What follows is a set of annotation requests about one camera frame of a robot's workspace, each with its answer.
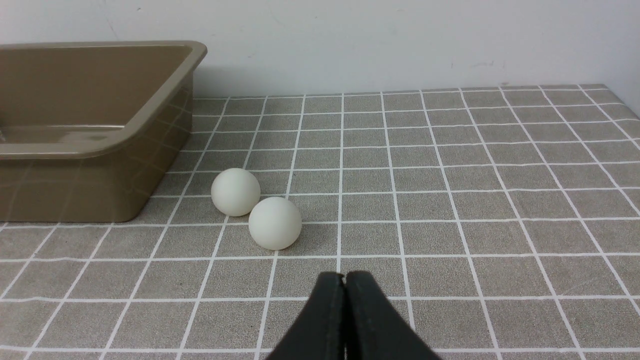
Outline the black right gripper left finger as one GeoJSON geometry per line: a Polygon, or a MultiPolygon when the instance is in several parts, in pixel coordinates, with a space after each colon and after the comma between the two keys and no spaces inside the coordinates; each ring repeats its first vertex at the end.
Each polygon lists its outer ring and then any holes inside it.
{"type": "Polygon", "coordinates": [[[268,360],[343,360],[345,306],[343,275],[321,272],[301,312],[268,360]]]}

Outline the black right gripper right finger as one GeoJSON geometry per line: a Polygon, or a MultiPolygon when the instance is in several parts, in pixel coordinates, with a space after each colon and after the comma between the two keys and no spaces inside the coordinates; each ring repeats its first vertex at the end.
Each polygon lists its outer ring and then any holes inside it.
{"type": "Polygon", "coordinates": [[[348,360],[439,360],[393,307],[370,272],[349,272],[345,290],[348,360]]]}

